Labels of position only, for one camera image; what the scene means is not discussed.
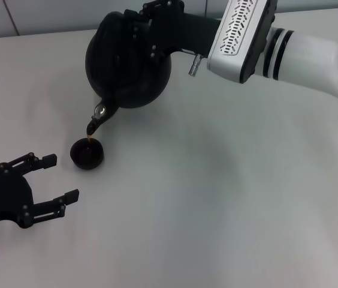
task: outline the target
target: white table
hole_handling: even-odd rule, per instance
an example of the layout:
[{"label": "white table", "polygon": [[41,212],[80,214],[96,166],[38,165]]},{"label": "white table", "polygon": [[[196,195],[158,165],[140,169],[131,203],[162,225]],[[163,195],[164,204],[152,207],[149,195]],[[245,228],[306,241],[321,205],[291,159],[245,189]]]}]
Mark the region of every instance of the white table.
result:
[{"label": "white table", "polygon": [[[338,41],[338,10],[278,14]],[[238,85],[172,56],[164,93],[120,110],[76,168],[99,102],[84,68],[95,31],[0,39],[0,162],[55,153],[26,176],[35,202],[78,188],[65,218],[0,222],[0,287],[338,287],[338,99],[252,77]]]}]

